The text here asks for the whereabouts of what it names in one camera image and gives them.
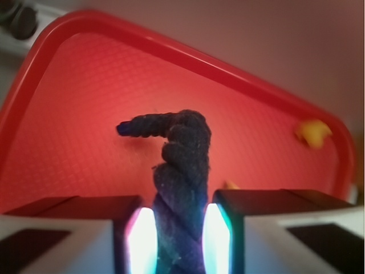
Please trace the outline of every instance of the led light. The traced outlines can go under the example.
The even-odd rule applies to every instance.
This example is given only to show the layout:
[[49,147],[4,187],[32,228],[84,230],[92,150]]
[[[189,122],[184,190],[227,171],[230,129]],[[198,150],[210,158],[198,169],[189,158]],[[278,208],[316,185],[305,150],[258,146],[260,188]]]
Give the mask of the led light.
[[155,274],[157,264],[157,229],[150,208],[135,212],[125,230],[127,239],[127,272]]
[[230,270],[230,220],[217,204],[209,204],[202,234],[205,271],[209,274],[228,274]]

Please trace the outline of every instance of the dark object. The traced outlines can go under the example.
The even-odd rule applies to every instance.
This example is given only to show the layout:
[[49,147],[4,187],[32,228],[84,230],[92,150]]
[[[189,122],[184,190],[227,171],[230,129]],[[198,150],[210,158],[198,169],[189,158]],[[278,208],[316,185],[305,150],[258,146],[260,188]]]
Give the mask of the dark object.
[[64,230],[24,229],[0,241],[0,273],[18,273],[70,234]]
[[217,190],[213,202],[222,205],[232,223],[232,273],[244,273],[244,217],[315,212],[352,207],[314,190]]
[[157,273],[204,273],[201,235],[208,201],[211,132],[196,111],[149,114],[117,126],[122,136],[167,137],[166,163],[155,168],[153,202],[159,239]]
[[2,1],[0,4],[0,25],[9,30],[15,39],[30,38],[36,31],[37,12],[17,1]]
[[364,239],[335,224],[290,227],[287,230],[341,273],[364,273]]
[[45,198],[11,210],[6,215],[113,221],[115,272],[124,273],[125,225],[142,204],[139,196]]

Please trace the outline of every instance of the black knob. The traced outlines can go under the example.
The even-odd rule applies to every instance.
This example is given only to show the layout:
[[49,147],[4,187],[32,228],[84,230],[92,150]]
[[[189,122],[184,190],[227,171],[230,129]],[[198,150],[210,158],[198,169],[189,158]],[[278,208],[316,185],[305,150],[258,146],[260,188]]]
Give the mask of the black knob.
[[37,12],[31,7],[21,7],[10,23],[10,32],[15,39],[30,38],[36,31]]
[[0,2],[0,25],[19,40],[30,38],[36,31],[37,12],[20,2],[2,0]]

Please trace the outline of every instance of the white wall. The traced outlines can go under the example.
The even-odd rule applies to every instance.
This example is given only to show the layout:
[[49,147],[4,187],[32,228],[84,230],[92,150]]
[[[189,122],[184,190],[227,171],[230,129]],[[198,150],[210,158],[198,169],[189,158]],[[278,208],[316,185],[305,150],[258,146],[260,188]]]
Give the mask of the white wall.
[[363,0],[34,0],[114,14],[233,64],[364,129]]

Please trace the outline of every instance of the twisted rope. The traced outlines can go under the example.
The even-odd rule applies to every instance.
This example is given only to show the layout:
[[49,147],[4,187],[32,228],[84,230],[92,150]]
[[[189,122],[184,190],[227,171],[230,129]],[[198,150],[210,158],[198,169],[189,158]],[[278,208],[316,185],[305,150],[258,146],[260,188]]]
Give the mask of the twisted rope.
[[137,116],[117,126],[122,136],[167,137],[153,174],[153,202],[159,240],[157,273],[205,273],[201,249],[208,201],[208,150],[211,132],[199,112]]

